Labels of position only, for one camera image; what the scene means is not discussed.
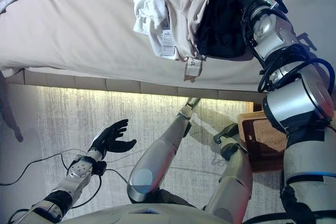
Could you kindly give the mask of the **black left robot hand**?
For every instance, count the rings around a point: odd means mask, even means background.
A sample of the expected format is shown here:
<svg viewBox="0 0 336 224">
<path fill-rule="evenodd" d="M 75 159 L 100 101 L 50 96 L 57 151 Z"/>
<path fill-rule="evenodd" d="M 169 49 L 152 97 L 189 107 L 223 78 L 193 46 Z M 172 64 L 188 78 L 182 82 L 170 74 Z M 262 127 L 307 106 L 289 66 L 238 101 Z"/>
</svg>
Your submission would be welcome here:
<svg viewBox="0 0 336 224">
<path fill-rule="evenodd" d="M 115 122 L 111 126 L 104 128 L 101 133 L 94 138 L 89 148 L 89 152 L 98 151 L 104 159 L 107 152 L 124 153 L 130 151 L 136 144 L 136 140 L 120 141 L 118 138 L 123 137 L 127 130 L 128 119 Z"/>
</svg>

